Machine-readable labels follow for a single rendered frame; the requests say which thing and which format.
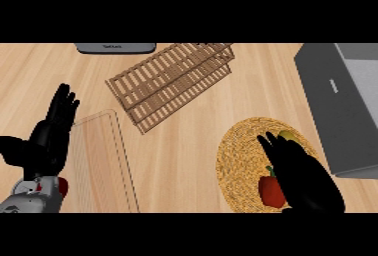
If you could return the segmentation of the round woven straw placemat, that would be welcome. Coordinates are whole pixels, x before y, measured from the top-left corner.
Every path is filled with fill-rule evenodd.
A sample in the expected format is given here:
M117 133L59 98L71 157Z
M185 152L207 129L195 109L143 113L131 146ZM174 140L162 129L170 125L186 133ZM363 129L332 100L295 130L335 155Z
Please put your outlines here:
M218 185L226 202L235 212L281 212L289 207L267 206L261 201L258 181L264 181L269 187L276 187L272 180L270 164L257 136L270 132L275 136L288 131L314 158L319 158L316 150L301 133L282 121L267 118L248 118L238 122L227 130L217 151L216 172Z

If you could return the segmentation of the pale wooden cutting board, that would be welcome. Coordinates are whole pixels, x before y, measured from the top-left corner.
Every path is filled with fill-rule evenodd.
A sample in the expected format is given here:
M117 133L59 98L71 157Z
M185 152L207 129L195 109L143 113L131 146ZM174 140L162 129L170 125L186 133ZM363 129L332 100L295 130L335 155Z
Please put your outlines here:
M105 110L75 122L60 176L68 180L62 212L139 212L124 140L114 110Z

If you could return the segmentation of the red round object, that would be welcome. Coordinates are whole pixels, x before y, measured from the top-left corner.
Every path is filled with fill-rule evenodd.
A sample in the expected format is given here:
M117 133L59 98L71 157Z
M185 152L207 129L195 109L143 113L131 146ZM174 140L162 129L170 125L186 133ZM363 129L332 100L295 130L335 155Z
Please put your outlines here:
M62 195L62 198L65 198L68 194L68 181L65 178L58 177L58 182L59 182L59 193Z

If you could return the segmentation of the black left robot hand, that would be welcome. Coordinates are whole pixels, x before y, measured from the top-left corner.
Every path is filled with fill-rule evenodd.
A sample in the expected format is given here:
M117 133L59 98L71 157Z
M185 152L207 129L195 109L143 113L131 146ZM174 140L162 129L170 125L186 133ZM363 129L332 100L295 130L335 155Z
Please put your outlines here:
M7 165L24 169L25 181L43 176L58 176L65 167L78 105L69 85L60 84L46 118L37 123L29 139L0 136L0 156Z

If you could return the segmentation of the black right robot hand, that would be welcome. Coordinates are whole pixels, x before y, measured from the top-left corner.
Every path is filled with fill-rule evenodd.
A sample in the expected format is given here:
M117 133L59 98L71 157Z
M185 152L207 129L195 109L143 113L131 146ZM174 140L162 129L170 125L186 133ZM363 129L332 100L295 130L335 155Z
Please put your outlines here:
M285 214L343 214L345 204L335 182L301 145L270 132L257 140L272 163L289 207Z

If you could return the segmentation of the red bell pepper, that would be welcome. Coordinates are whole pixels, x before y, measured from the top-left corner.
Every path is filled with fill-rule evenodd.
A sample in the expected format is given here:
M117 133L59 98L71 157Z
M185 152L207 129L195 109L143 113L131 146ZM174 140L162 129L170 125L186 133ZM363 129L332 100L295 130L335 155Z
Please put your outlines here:
M258 180L258 193L264 206L282 208L286 202L285 195L281 189L278 178L273 172L273 167L266 167L267 176L261 176Z

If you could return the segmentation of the grey flat appliance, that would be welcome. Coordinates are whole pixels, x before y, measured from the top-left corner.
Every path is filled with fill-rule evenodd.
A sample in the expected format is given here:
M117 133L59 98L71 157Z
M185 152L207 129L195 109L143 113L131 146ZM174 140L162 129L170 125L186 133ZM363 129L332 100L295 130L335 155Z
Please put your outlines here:
M148 54L156 49L155 43L75 43L83 54Z

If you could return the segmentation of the dark grey box appliance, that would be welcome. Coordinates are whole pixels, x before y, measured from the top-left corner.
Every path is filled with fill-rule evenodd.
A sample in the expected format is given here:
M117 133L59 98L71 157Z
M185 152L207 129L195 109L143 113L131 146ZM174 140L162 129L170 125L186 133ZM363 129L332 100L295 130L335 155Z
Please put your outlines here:
M378 180L378 43L306 43L294 61L331 173Z

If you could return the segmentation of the brown wooden tiered shelf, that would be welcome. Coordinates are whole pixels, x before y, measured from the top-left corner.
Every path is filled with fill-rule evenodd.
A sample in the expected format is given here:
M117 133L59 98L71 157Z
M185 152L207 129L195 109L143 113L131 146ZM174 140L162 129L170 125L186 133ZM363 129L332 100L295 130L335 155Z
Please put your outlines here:
M232 73L230 43L174 43L105 83L145 134Z

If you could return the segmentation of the yellow-green fruit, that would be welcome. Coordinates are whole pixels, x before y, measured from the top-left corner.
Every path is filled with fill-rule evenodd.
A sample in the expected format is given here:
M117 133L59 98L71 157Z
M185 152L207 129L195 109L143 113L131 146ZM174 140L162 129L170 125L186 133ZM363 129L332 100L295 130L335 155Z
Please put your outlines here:
M295 141L298 143L298 139L297 139L297 137L294 136L294 134L289 131L282 130L279 132L279 136L282 136L286 140L292 140L292 141Z

